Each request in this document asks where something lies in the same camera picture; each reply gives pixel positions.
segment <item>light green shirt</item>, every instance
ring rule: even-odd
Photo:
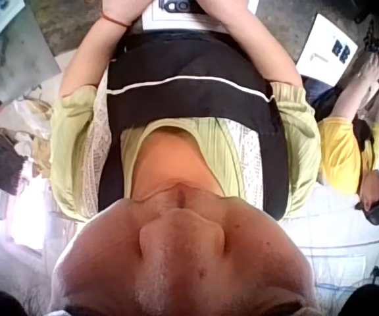
[[[290,186],[286,216],[293,216],[309,198],[317,178],[321,160],[320,134],[315,112],[307,104],[303,88],[280,83],[272,83],[272,88],[288,145]],[[88,220],[82,211],[81,201],[84,143],[93,119],[96,92],[94,87],[86,86],[58,100],[51,119],[51,183],[54,197],[67,216],[82,221]],[[224,194],[246,199],[244,177],[234,141],[225,121],[217,118],[158,120],[145,128],[122,133],[126,197],[130,195],[132,171],[142,141],[149,133],[164,126],[182,128],[190,133]]]

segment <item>bracelet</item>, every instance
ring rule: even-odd
[[[100,10],[100,17],[104,18],[105,20],[107,20],[109,22],[112,22],[112,23],[114,23],[116,25],[122,26],[124,28],[129,28],[130,27],[130,25],[128,25],[128,24],[122,23],[120,21],[117,21],[117,20],[114,20],[113,18],[108,17],[105,13],[103,13],[102,10]]]

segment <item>woman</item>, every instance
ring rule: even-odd
[[[315,92],[325,84],[307,82],[321,135],[322,181],[357,194],[356,208],[379,225],[379,90],[369,101],[372,87],[379,85],[379,54],[363,54],[350,75],[322,95]],[[359,119],[361,111],[365,120]]]
[[[64,77],[53,192],[91,220],[57,264],[51,310],[316,315],[309,264],[275,221],[304,204],[320,163],[295,65],[245,0],[199,4],[249,59],[184,32],[127,38],[109,64],[150,2],[105,0]]]

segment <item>white stripe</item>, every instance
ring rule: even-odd
[[[176,77],[171,77],[167,78],[162,81],[152,81],[152,82],[140,82],[138,84],[130,84],[129,86],[123,87],[120,90],[107,90],[107,94],[111,95],[119,95],[124,92],[127,92],[128,90],[131,89],[136,89],[136,88],[141,88],[141,87],[148,87],[148,86],[160,86],[161,84],[166,84],[171,81],[175,80],[182,80],[182,79],[187,79],[187,80],[212,80],[212,81],[218,81],[222,82],[224,84],[228,84],[229,86],[232,86],[242,92],[250,93],[253,95],[258,95],[259,97],[263,98],[267,103],[270,103],[271,100],[274,99],[274,95],[270,97],[266,97],[266,95],[263,92],[257,91],[257,90],[252,90],[249,88],[245,88],[240,86],[239,84],[236,84],[235,82],[223,79],[223,78],[218,78],[218,77],[197,77],[197,76],[176,76]]]

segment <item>sunlight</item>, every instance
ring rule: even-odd
[[[31,179],[14,207],[12,237],[14,242],[34,250],[43,249],[45,241],[45,183],[40,176]]]

